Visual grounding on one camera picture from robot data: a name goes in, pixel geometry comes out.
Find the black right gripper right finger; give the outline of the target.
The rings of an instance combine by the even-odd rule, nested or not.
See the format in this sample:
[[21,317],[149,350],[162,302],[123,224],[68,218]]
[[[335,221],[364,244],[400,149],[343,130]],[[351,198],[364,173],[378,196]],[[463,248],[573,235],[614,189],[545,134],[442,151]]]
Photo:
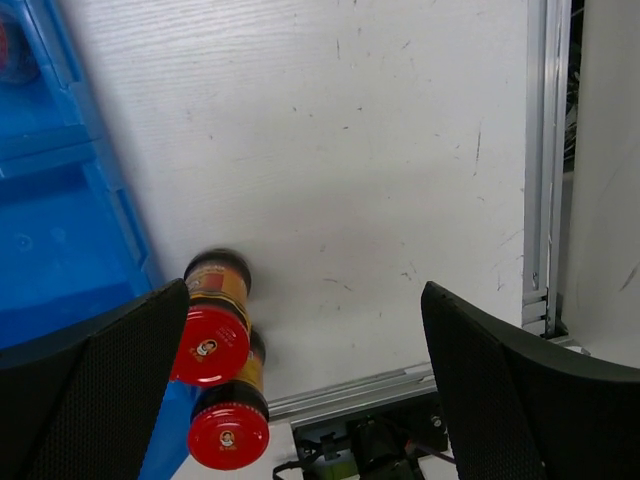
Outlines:
[[435,282],[421,313],[459,478],[638,478],[638,369],[527,333]]

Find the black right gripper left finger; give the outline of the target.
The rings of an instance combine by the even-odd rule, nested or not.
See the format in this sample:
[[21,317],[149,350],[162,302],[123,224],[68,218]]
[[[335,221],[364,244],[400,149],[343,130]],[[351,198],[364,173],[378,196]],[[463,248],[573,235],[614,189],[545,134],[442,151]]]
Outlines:
[[2,349],[2,478],[138,478],[188,306],[175,279]]

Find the red-lid sauce jar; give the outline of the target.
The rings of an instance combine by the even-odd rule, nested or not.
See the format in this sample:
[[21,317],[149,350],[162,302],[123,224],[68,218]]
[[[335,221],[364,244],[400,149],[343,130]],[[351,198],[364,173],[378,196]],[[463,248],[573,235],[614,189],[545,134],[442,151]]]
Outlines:
[[229,381],[199,395],[187,435],[190,455],[201,465],[221,471],[245,468],[266,451],[269,408],[264,397],[266,347],[258,331],[242,369]]
[[231,249],[205,251],[191,260],[184,281],[189,308],[170,379],[193,386],[224,383],[249,354],[248,264]]

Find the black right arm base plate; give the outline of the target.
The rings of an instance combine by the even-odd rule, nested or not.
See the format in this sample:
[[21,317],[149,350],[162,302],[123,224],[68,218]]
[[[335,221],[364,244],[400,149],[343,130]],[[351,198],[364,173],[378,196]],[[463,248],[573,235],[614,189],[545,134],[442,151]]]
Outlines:
[[296,458],[276,466],[274,479],[429,479],[431,460],[456,467],[436,392],[331,414],[294,427],[293,440]]

